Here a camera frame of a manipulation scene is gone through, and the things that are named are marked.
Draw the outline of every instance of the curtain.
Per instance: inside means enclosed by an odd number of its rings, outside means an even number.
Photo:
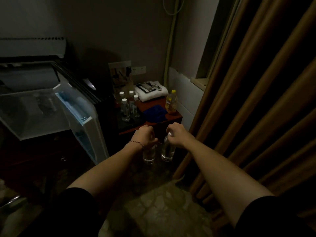
[[[242,0],[190,132],[316,229],[316,0]],[[192,163],[188,153],[174,178]],[[190,193],[228,223],[199,173]]]

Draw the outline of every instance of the floor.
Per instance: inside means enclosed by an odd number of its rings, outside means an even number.
[[[160,156],[152,165],[138,158],[122,182],[99,237],[212,236],[210,214],[192,201],[181,181],[172,180],[173,172],[174,163],[163,162]],[[67,175],[67,170],[59,173],[55,191],[62,191],[73,179]],[[10,192],[0,181],[0,202]],[[0,209],[0,237],[17,236],[42,211],[25,199],[15,209],[13,213]]]

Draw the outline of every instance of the blue towel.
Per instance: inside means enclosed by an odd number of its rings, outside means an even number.
[[[143,113],[145,115],[146,120],[151,123],[160,123],[167,120],[167,118],[165,117],[167,111],[160,105],[150,107]]]

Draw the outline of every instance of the cable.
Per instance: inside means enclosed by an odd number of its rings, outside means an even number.
[[[166,12],[169,16],[174,16],[174,15],[178,14],[178,13],[181,11],[181,9],[182,9],[182,7],[183,7],[183,4],[184,4],[184,1],[185,1],[185,0],[182,1],[182,4],[181,4],[180,9],[179,9],[177,12],[175,12],[175,13],[169,13],[169,12],[167,11],[167,9],[166,9],[166,7],[165,7],[165,0],[162,0],[162,5],[163,5],[163,8],[164,8],[165,12]]]

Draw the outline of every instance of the wall outlet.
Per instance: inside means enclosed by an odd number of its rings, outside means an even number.
[[[146,66],[132,67],[132,75],[140,75],[146,73]]]

